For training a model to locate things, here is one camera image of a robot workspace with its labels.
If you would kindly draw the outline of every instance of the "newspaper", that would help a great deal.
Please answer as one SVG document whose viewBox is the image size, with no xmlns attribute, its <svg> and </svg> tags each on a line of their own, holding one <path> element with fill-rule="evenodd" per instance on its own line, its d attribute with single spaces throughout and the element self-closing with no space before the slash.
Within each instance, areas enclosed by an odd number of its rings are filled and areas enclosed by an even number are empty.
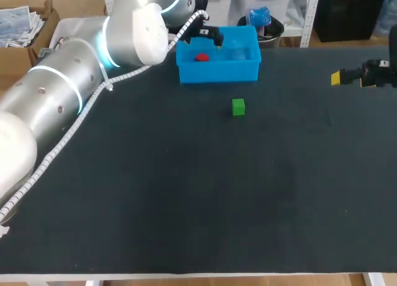
<svg viewBox="0 0 397 286">
<path fill-rule="evenodd" d="M 29 7 L 0 10 L 0 47 L 27 47 L 39 31 L 44 21 Z"/>
</svg>

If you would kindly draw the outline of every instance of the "yellow object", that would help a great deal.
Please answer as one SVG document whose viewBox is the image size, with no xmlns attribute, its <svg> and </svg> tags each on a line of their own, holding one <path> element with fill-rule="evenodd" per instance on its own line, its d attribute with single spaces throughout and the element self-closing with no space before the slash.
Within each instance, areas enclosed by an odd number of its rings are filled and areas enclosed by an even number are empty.
<svg viewBox="0 0 397 286">
<path fill-rule="evenodd" d="M 341 84 L 341 72 L 338 71 L 331 75 L 331 85 L 338 86 Z"/>
</svg>

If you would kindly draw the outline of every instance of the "cardboard box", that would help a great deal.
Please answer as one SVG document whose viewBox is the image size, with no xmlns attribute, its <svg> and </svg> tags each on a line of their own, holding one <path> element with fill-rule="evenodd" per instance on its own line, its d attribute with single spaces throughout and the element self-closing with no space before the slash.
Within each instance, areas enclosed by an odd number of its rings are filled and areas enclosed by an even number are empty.
<svg viewBox="0 0 397 286">
<path fill-rule="evenodd" d="M 0 9 L 29 6 L 45 25 L 30 47 L 0 48 L 0 97 L 35 64 L 40 49 L 48 47 L 60 18 L 52 0 L 0 0 Z"/>
</svg>

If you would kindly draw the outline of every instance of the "black cabinet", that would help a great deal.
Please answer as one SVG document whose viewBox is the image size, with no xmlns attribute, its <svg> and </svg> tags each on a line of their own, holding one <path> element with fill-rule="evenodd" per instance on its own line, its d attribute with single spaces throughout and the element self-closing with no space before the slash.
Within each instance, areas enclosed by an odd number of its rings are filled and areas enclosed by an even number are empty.
<svg viewBox="0 0 397 286">
<path fill-rule="evenodd" d="M 322 42 L 371 37 L 383 0 L 319 0 L 314 29 Z"/>
</svg>

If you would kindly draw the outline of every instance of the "blue plastic bin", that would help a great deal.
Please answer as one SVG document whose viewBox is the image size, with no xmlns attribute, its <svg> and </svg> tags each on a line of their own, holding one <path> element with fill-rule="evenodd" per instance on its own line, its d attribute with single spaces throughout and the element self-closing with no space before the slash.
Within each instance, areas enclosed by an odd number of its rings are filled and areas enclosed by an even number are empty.
<svg viewBox="0 0 397 286">
<path fill-rule="evenodd" d="M 178 42 L 176 62 L 181 83 L 230 83 L 257 81 L 261 51 L 253 26 L 220 27 L 225 36 L 218 49 L 213 40 L 192 38 L 190 45 Z M 195 61 L 205 53 L 210 61 Z"/>
</svg>

